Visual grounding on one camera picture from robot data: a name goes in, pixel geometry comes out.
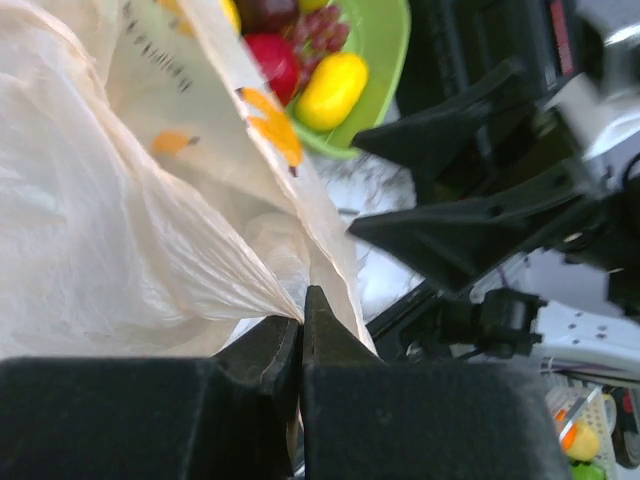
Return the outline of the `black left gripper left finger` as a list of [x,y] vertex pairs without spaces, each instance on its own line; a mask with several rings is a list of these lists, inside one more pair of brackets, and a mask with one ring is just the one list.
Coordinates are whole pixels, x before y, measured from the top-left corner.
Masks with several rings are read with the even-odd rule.
[[1,364],[5,479],[286,479],[299,325],[269,317],[207,358]]

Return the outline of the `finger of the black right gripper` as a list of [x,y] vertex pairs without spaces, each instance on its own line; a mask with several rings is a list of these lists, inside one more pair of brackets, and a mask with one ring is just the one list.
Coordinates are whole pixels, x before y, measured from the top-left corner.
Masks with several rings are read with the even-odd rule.
[[358,132],[351,145],[407,169],[417,184],[456,173],[473,185],[494,172],[505,144],[527,132],[534,110],[525,69],[509,58],[434,107]]

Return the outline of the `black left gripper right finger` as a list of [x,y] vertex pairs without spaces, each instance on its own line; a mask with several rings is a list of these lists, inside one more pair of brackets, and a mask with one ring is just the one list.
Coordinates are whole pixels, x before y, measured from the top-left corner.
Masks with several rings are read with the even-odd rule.
[[306,293],[301,380],[309,479],[566,479],[542,379],[523,368],[383,362]]

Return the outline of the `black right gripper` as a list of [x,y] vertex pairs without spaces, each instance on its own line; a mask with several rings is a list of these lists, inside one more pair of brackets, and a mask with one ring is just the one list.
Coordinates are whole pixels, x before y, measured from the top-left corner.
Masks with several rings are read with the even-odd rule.
[[538,117],[535,175],[483,198],[360,217],[349,234],[390,254],[447,295],[458,295],[519,253],[553,252],[563,263],[607,276],[606,299],[639,313],[639,164],[634,156],[616,188],[584,158],[558,109]]

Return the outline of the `green orange fake fruit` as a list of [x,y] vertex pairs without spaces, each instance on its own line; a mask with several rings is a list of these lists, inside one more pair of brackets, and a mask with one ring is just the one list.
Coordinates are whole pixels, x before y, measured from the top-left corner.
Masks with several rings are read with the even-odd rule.
[[303,13],[318,11],[329,4],[330,0],[299,0],[299,8]]

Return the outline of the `dark red fake fruit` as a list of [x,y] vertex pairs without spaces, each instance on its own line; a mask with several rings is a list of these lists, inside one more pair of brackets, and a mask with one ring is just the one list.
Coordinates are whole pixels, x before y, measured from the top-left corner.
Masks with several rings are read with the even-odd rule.
[[297,0],[235,0],[243,33],[276,33],[299,16]]

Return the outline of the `translucent orange plastic bag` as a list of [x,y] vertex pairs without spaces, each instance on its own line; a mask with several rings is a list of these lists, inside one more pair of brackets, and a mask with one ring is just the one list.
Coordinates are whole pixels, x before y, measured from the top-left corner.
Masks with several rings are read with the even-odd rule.
[[1,354],[209,355],[354,244],[216,1],[1,5]]

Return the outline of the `yellow fake fruit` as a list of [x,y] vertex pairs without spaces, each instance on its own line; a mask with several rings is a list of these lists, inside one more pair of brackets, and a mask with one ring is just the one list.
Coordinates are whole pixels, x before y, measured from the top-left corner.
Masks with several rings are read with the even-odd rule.
[[242,30],[241,18],[236,3],[233,0],[220,0],[219,3],[223,13],[233,27],[234,31],[237,34],[240,34]]

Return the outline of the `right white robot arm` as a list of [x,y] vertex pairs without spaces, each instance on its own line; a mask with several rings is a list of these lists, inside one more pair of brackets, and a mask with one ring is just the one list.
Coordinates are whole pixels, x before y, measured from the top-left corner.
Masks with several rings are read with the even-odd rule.
[[395,257],[458,301],[505,261],[539,249],[608,276],[620,318],[582,313],[509,288],[471,306],[467,329],[477,347],[500,356],[540,344],[555,359],[635,371],[639,356],[639,176],[629,162],[617,190],[583,158],[561,111],[516,102],[521,70],[501,62],[466,92],[396,123],[359,133],[363,150],[421,174],[433,185],[455,168],[462,145],[504,119],[497,164],[448,201],[354,220],[349,233]]

